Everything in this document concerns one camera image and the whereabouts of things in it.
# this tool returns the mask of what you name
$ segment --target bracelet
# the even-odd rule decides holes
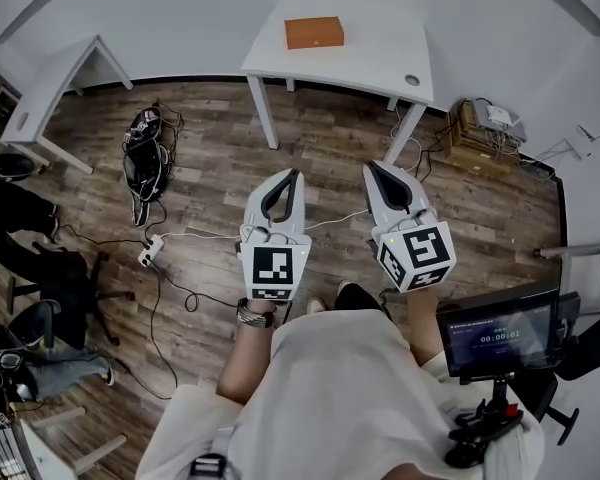
[[[275,311],[268,311],[266,313],[254,313],[247,307],[247,299],[243,298],[238,301],[238,320],[245,325],[250,327],[256,327],[258,329],[268,329],[273,325],[275,321]]]

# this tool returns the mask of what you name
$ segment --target orange box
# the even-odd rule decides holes
[[[284,28],[289,50],[344,44],[344,30],[337,16],[285,20]]]

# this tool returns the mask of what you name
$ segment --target white shirt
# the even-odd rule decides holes
[[[174,394],[137,479],[186,479],[222,427],[242,480],[380,480],[412,463],[436,478],[533,478],[544,453],[538,422],[492,443],[483,466],[447,466],[447,434],[460,410],[489,400],[492,382],[460,386],[444,354],[420,368],[398,329],[377,310],[306,315],[273,335],[271,363],[242,407],[195,386]],[[511,390],[510,403],[519,401]]]

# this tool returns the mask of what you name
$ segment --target monitor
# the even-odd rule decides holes
[[[539,285],[441,304],[450,375],[492,377],[543,362],[555,344],[558,305],[557,288]]]

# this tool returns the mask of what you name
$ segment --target shoe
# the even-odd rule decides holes
[[[340,282],[340,286],[338,286],[338,295],[340,295],[340,292],[344,289],[345,286],[347,286],[348,284],[352,284],[351,281],[347,281],[346,279],[343,279]]]
[[[307,315],[315,315],[316,313],[322,313],[326,311],[327,308],[318,297],[313,297],[309,300],[309,304],[307,304]]]
[[[104,380],[104,383],[107,386],[113,386],[113,384],[115,383],[115,377],[113,376],[113,368],[111,368],[111,366],[109,366],[107,374],[102,376],[102,380]]]

